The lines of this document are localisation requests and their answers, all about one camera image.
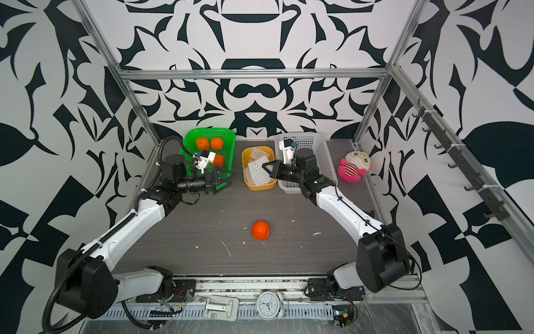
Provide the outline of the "orange toy fruit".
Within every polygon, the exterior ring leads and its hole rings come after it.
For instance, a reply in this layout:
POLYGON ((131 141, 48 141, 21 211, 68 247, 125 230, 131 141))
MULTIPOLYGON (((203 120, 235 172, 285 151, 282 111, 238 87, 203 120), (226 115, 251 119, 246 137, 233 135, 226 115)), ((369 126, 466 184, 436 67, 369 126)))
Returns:
POLYGON ((210 142, 207 138, 199 138, 196 140, 196 147, 199 151, 210 150, 210 142))

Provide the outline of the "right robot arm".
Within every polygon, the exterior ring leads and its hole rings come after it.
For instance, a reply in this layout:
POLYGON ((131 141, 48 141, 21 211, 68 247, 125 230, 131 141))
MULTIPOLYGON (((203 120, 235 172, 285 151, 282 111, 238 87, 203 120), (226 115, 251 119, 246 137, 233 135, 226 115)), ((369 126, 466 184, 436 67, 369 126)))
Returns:
POLYGON ((401 230, 350 202, 333 180, 319 172, 312 150, 297 150, 290 163, 275 160, 262 168, 271 178, 298 184, 303 196, 331 215, 356 243, 357 260, 329 272, 331 289, 366 287, 379 292, 409 273, 410 257, 401 230))

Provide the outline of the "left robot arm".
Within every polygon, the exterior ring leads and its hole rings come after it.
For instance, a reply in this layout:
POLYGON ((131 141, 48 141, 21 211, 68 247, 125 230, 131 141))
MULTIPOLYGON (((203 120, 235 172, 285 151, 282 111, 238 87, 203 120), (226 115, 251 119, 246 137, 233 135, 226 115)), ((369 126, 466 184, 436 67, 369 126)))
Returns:
POLYGON ((80 250, 60 255, 56 286, 46 311, 65 306, 83 317, 96 319, 116 303, 138 296, 167 300, 173 296, 172 272, 151 266, 129 274, 113 275, 120 259, 154 225, 182 202, 186 193, 215 194, 230 185, 234 171, 215 166, 203 174, 188 172, 193 163, 175 154, 158 164, 158 171, 143 189, 134 208, 117 224, 80 250))

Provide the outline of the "yellow plastic tray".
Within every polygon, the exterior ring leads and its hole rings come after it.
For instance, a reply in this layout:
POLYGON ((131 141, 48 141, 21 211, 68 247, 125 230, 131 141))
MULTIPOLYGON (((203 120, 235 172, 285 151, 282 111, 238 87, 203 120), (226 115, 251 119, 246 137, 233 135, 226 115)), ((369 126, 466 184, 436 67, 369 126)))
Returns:
POLYGON ((258 149, 264 150, 267 153, 269 153, 270 154, 270 157, 268 159, 269 161, 274 161, 275 160, 274 152, 268 146, 255 146, 255 147, 246 148, 241 154, 242 167, 243 167, 243 179, 244 179, 244 181, 246 183, 246 186, 251 191, 264 191, 264 190, 272 189, 272 188, 274 188, 274 186, 277 183, 277 180, 274 179, 274 178, 272 178, 273 181, 271 183, 269 183, 267 185, 264 185, 264 186, 254 186, 254 185, 250 184, 250 182, 248 181, 248 163, 249 163, 249 161, 252 160, 252 159, 250 159, 250 153, 251 153, 253 148, 258 148, 258 149))

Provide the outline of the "white perforated plastic basket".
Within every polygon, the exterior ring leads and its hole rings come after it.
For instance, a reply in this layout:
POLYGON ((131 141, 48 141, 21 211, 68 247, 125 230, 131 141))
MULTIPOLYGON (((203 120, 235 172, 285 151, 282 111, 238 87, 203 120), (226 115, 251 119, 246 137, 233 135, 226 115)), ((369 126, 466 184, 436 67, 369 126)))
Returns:
MULTIPOLYGON (((336 184, 337 177, 335 175, 334 164, 330 156, 330 151, 328 150, 328 145, 323 136, 319 134, 305 134, 305 133, 290 133, 290 134, 281 134, 275 137, 275 143, 277 144, 275 148, 275 157, 276 160, 282 160, 282 153, 279 149, 279 142, 282 139, 293 139, 297 144, 296 150, 307 148, 312 149, 316 158, 318 169, 321 174, 325 175, 327 178, 334 181, 336 184)), ((299 186, 293 182, 287 182, 280 180, 282 183, 281 188, 287 194, 297 194, 301 193, 299 186)))

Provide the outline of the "green plastic basket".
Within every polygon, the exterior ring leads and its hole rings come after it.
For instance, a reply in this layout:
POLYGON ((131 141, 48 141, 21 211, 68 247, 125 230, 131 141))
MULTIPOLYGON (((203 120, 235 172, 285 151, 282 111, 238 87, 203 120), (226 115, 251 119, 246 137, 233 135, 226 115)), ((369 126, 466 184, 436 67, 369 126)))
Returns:
POLYGON ((219 128, 197 128, 188 132, 185 138, 182 140, 182 149, 180 154, 186 158, 186 161, 190 161, 191 165, 188 166, 188 175, 201 175, 205 176, 206 172, 213 171, 214 167, 212 164, 209 164, 206 168, 204 174, 201 174, 194 165, 193 165, 193 156, 199 151, 196 147, 196 140, 199 138, 207 138, 209 142, 213 138, 221 138, 225 142, 225 147, 222 150, 213 150, 210 148, 211 152, 220 154, 225 157, 225 167, 227 170, 232 171, 232 164, 234 158, 234 149, 236 135, 233 131, 229 129, 219 129, 219 128))

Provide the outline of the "pink white plush toy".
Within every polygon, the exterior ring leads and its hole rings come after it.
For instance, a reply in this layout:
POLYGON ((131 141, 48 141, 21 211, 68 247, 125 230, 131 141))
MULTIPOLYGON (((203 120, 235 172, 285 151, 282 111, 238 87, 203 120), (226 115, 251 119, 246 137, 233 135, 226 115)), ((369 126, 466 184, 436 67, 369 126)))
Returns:
POLYGON ((338 176, 349 183, 359 182, 372 169, 371 158, 367 153, 352 151, 342 160, 337 169, 338 176))

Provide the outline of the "white analog clock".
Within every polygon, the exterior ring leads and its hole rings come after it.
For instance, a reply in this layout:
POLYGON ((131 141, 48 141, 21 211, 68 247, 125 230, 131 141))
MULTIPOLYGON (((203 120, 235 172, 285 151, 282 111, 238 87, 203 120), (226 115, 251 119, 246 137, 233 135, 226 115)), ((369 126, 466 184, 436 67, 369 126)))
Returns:
POLYGON ((282 299, 280 292, 262 292, 255 304, 257 316, 265 321, 282 319, 285 315, 285 310, 282 308, 282 299))

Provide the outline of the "small green circuit board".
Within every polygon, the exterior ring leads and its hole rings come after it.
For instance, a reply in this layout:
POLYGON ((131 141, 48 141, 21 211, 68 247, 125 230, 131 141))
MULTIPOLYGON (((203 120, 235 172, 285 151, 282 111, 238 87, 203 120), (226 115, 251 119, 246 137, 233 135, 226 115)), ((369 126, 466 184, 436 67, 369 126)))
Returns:
POLYGON ((358 310, 354 305, 336 305, 332 306, 333 325, 346 327, 351 325, 358 316, 358 310))

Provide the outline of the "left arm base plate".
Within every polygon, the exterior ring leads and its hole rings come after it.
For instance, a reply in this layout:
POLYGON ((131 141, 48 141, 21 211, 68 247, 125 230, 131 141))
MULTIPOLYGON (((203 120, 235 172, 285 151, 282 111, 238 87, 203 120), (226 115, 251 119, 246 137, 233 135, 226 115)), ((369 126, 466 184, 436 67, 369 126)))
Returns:
POLYGON ((196 295, 194 279, 174 278, 170 285, 155 294, 145 294, 136 297, 137 303, 156 303, 165 300, 168 303, 183 303, 190 301, 196 295))

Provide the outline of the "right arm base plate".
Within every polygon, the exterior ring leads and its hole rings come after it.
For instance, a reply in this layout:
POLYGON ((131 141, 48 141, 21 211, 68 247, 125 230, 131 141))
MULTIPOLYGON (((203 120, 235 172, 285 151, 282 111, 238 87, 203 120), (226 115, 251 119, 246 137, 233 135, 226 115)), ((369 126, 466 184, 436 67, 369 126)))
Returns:
POLYGON ((364 286, 342 289, 333 278, 309 278, 303 294, 311 301, 363 301, 364 286))

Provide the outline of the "black hook rail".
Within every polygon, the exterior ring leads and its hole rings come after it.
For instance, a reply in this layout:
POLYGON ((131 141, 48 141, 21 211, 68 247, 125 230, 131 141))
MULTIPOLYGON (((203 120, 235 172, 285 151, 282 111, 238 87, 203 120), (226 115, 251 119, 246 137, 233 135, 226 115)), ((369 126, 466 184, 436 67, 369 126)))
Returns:
POLYGON ((427 128, 424 132, 430 132, 438 140, 435 146, 437 150, 443 150, 453 163, 449 165, 451 169, 459 169, 465 176, 469 184, 464 187, 466 191, 475 191, 490 210, 487 218, 496 218, 504 221, 510 218, 507 204, 501 194, 500 186, 491 181, 489 175, 483 171, 483 167, 473 156, 471 151, 446 124, 439 112, 432 109, 420 107, 414 115, 421 118, 427 128))

